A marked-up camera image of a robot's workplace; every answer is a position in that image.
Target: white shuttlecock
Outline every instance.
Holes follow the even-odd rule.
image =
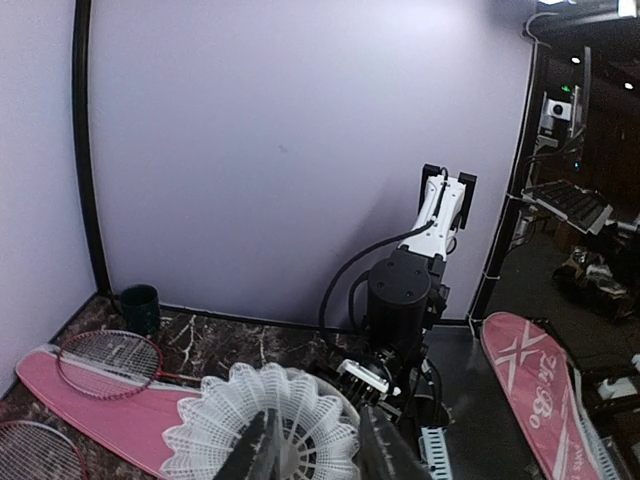
[[[183,424],[164,432],[174,455],[162,464],[169,480],[211,480],[255,415],[275,409],[280,417],[280,478],[287,480],[358,479],[353,456],[358,431],[341,417],[342,400],[318,395],[311,375],[287,379],[270,363],[256,371],[236,363],[229,381],[202,380],[201,398],[178,402]]]

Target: ceiling light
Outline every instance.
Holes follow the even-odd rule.
[[[638,2],[636,0],[618,0],[618,16],[637,17]]]

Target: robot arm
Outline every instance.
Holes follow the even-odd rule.
[[[466,225],[475,180],[424,167],[416,233],[367,274],[366,340],[373,359],[347,359],[338,369],[344,391],[366,392],[349,398],[354,405],[396,395],[396,385],[406,385],[426,357],[425,331],[440,319],[449,293],[442,283],[447,250]]]

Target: racket strings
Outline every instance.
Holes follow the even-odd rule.
[[[0,480],[82,479],[73,444],[46,426],[15,422],[0,427]]]
[[[80,335],[63,346],[59,368],[73,387],[97,398],[124,397],[146,387],[161,358],[153,344],[128,332]]]

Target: dark marble surface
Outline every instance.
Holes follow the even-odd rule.
[[[103,298],[95,298],[55,339],[60,344],[78,333],[96,329],[123,329],[124,320]],[[338,344],[349,338],[333,335]],[[305,368],[315,358],[326,357],[317,332],[207,318],[174,311],[162,312],[162,328],[154,339],[164,354],[163,370],[201,377],[227,378],[229,367],[244,362],[260,367],[277,362]],[[50,425],[67,435],[85,457],[90,480],[154,478],[84,436],[50,412],[21,383],[0,404],[0,421],[28,419]]]

